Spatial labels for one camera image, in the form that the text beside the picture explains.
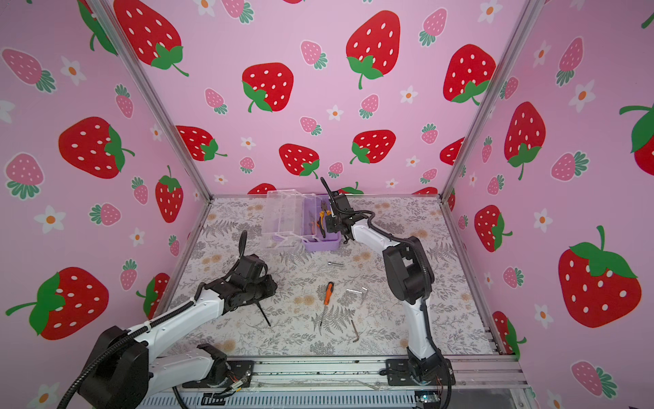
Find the yellow black cutting pliers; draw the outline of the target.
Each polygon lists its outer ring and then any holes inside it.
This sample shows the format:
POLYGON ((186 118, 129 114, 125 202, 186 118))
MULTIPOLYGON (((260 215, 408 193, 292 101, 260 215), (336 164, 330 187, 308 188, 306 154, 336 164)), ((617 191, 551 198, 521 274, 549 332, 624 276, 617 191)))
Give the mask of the yellow black cutting pliers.
POLYGON ((327 234, 325 218, 329 215, 330 215, 329 206, 325 201, 322 201, 320 204, 320 213, 318 213, 317 226, 318 229, 320 230, 320 234, 323 239, 326 238, 326 234, 327 234))

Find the purple plastic tool box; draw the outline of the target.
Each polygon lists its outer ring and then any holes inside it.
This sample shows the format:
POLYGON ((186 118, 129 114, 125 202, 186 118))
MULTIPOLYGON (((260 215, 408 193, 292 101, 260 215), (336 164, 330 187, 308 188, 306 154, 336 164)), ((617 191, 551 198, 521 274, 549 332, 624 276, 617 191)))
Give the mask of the purple plastic tool box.
POLYGON ((276 190, 267 193, 262 223, 262 246, 271 251, 287 252, 299 250, 307 252, 335 252, 341 246, 340 233, 328 233, 323 239, 311 241, 308 223, 311 216, 320 213, 320 204, 325 201, 330 209, 329 198, 325 194, 301 194, 296 190, 276 190))

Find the orange black small screwdriver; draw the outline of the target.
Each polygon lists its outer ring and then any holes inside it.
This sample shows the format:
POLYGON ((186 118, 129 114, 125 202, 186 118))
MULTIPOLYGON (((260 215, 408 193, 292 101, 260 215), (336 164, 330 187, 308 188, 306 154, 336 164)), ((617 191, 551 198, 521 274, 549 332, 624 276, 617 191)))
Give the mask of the orange black small screwdriver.
POLYGON ((327 284, 327 287, 326 287, 326 290, 325 290, 325 298, 324 298, 324 309, 323 309, 323 313, 322 313, 322 315, 320 317, 320 323, 318 324, 319 328, 321 328, 322 325, 323 325, 325 315, 326 315, 326 312, 327 312, 329 304, 330 304, 330 299, 331 299, 331 296, 332 296, 332 294, 334 292, 334 286, 335 286, 335 283, 333 281, 330 281, 327 284))

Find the orange needle nose pliers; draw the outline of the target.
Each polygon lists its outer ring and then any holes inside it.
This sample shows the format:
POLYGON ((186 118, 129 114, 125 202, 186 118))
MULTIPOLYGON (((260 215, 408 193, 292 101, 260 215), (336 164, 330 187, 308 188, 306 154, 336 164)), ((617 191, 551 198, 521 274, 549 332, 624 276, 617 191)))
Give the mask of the orange needle nose pliers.
POLYGON ((320 227, 318 226, 319 221, 320 219, 317 216, 310 217, 310 221, 308 223, 308 233, 311 234, 311 241, 318 240, 318 236, 320 235, 320 227))

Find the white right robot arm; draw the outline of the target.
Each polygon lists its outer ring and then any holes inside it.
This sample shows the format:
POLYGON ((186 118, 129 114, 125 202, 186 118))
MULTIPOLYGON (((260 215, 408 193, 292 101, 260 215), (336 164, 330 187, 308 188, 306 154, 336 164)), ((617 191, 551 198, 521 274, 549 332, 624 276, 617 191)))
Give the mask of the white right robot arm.
POLYGON ((373 223, 373 211, 356 211, 345 194, 329 191, 331 215, 325 222, 331 233, 339 232, 346 241, 367 245, 381 255, 388 286, 405 308, 410 330, 407 355, 414 376, 425 377, 442 365, 444 359, 436 346, 429 321, 429 298, 434 271, 419 238, 400 238, 373 223))

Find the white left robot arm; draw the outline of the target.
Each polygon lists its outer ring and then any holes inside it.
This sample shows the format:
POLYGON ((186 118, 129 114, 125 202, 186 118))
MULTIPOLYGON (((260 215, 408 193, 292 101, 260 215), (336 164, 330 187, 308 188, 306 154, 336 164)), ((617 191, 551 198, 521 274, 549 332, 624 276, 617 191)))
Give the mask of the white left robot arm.
POLYGON ((163 390, 184 383, 218 386, 231 368, 225 353, 200 344, 182 354, 165 352, 196 328, 272 297, 278 285, 257 255, 243 256, 228 273, 201 283, 181 306, 130 329, 100 334, 86 362, 78 393, 95 408, 136 408, 163 390))

